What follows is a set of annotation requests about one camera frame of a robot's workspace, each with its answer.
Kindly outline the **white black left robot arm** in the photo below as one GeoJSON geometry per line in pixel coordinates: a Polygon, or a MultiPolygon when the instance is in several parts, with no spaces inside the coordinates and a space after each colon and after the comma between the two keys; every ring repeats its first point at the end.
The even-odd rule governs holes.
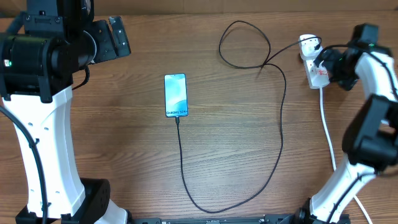
{"type": "Polygon", "coordinates": [[[73,75],[131,53],[122,19],[94,15],[91,0],[28,0],[1,34],[1,113],[16,129],[29,190],[17,223],[133,221],[108,180],[81,178],[75,162],[73,75]]]}

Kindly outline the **Samsung Galaxy smartphone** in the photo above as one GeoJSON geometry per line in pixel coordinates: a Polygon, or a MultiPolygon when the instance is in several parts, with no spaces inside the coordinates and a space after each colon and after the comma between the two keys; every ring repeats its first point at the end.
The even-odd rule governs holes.
{"type": "Polygon", "coordinates": [[[166,117],[188,116],[186,75],[184,73],[165,75],[164,90],[166,117]]]}

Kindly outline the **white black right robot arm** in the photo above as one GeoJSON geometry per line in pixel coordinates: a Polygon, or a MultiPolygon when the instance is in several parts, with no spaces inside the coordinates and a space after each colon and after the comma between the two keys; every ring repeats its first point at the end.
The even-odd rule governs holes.
{"type": "Polygon", "coordinates": [[[322,47],[319,37],[298,38],[308,84],[336,82],[350,91],[361,81],[366,101],[344,133],[343,159],[327,183],[283,223],[349,223],[346,206],[370,181],[397,165],[397,78],[389,48],[378,45],[372,24],[354,28],[343,45],[322,47]]]}

